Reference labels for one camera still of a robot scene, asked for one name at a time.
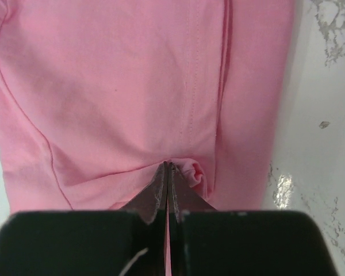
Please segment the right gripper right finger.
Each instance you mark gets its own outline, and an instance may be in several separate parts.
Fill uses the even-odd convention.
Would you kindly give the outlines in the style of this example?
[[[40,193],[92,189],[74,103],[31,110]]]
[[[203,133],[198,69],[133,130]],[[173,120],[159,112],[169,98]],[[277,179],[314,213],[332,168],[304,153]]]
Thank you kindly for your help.
[[[183,211],[205,212],[216,210],[190,186],[178,166],[168,164],[167,201],[169,223],[180,223]]]

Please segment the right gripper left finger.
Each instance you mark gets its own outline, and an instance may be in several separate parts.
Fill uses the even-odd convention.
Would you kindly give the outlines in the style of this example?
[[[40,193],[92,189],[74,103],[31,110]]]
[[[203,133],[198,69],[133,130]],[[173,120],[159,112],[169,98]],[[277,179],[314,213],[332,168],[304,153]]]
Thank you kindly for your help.
[[[152,224],[159,213],[166,214],[167,162],[159,165],[150,183],[120,210],[134,212],[146,224]]]

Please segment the pink t-shirt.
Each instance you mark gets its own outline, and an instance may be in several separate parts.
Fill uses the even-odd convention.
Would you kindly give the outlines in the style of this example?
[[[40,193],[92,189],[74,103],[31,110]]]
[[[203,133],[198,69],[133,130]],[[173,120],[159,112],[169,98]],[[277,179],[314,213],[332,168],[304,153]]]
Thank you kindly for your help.
[[[232,275],[262,203],[294,1],[0,1],[0,275]],[[176,164],[216,210],[120,210]]]

